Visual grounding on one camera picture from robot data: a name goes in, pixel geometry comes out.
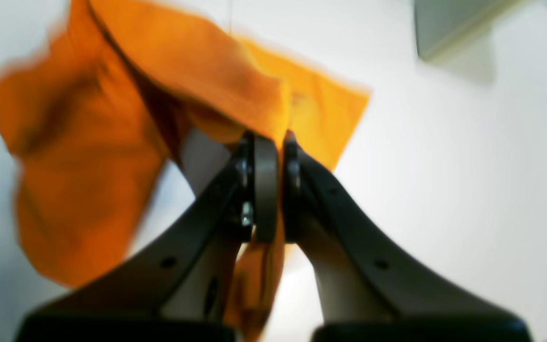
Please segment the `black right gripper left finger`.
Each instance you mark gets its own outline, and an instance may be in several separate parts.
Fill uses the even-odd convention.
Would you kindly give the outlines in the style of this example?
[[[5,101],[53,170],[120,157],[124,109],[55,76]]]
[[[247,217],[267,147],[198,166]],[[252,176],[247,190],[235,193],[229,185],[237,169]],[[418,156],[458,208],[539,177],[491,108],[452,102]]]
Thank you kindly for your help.
[[[276,236],[278,152],[247,132],[182,216],[96,281],[34,310],[18,342],[236,342],[222,316],[244,242]]]

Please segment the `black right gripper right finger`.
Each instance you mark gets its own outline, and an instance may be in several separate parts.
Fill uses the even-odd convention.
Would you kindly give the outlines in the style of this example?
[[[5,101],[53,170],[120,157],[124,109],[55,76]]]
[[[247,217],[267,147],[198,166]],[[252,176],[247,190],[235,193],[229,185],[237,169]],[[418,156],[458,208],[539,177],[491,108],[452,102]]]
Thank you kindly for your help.
[[[313,342],[529,342],[516,314],[471,294],[395,244],[289,132],[286,232],[313,267],[324,323]]]

